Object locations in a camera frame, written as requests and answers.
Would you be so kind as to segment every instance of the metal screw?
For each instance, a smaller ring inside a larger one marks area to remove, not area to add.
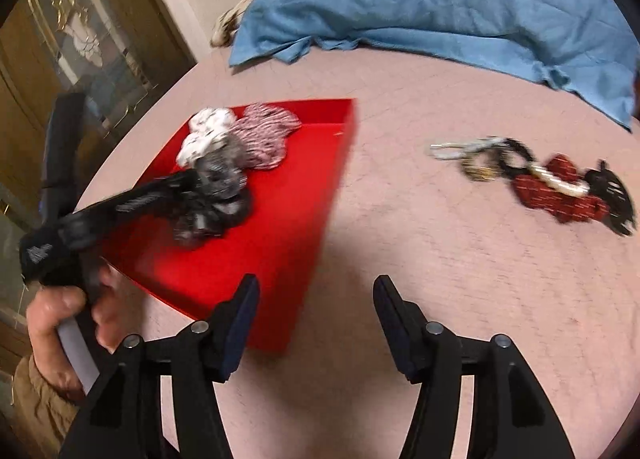
[[[140,343],[140,336],[137,334],[130,334],[124,339],[122,343],[127,349],[133,349]]]
[[[444,325],[440,322],[427,322],[427,333],[441,334],[444,331]]]
[[[506,334],[497,334],[496,336],[494,336],[494,342],[498,347],[506,349],[511,345],[511,338],[509,338]]]
[[[207,329],[209,329],[209,324],[204,320],[198,320],[197,322],[191,324],[192,333],[201,334],[204,333],[204,331],[206,331]]]

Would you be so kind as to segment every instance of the black hair tie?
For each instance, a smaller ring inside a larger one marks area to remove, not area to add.
[[[512,140],[511,138],[505,139],[504,144],[506,146],[505,149],[498,149],[498,166],[500,167],[502,173],[509,179],[515,179],[517,176],[528,174],[528,166],[517,167],[511,166],[507,163],[507,151],[515,152],[516,154],[522,156],[522,158],[527,163],[530,163],[534,162],[535,159],[532,156],[531,152],[529,152],[529,149],[527,149],[527,147],[525,147],[519,141]]]
[[[222,237],[229,228],[242,224],[254,208],[248,188],[226,200],[212,202],[195,192],[182,195],[175,209],[174,240],[180,246],[197,248],[212,237]]]

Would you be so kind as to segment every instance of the patterned cloth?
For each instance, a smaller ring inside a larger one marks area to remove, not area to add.
[[[545,166],[563,181],[575,183],[579,179],[575,165],[563,154],[556,154]],[[602,221],[609,213],[609,206],[599,197],[563,195],[530,174],[517,176],[511,183],[524,206],[546,210],[561,223],[589,219]]]
[[[287,155],[285,138],[300,128],[300,119],[282,107],[252,104],[236,120],[230,132],[246,149],[246,168],[270,170]]]

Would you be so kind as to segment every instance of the sleeve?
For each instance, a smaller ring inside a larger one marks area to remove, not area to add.
[[[55,459],[78,412],[40,375],[33,355],[23,358],[14,375],[15,432],[31,456]]]

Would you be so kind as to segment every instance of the table surface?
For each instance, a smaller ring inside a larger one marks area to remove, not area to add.
[[[640,138],[579,98],[424,56],[312,50],[294,65],[234,73],[227,50],[194,67],[116,147],[81,206],[130,188],[199,109],[254,101],[358,99],[359,131],[315,278],[287,354],[247,351],[216,386],[235,457],[397,457],[418,387],[396,372],[371,299],[375,277],[459,335],[509,334],[562,421],[578,459],[596,458],[640,387],[638,237],[599,223],[560,225],[517,203],[504,181],[468,181],[426,152],[495,134],[541,159],[606,159],[640,197]],[[144,299],[142,334],[188,318]],[[473,384],[463,381],[453,457],[466,457]],[[163,422],[175,439],[170,384]]]

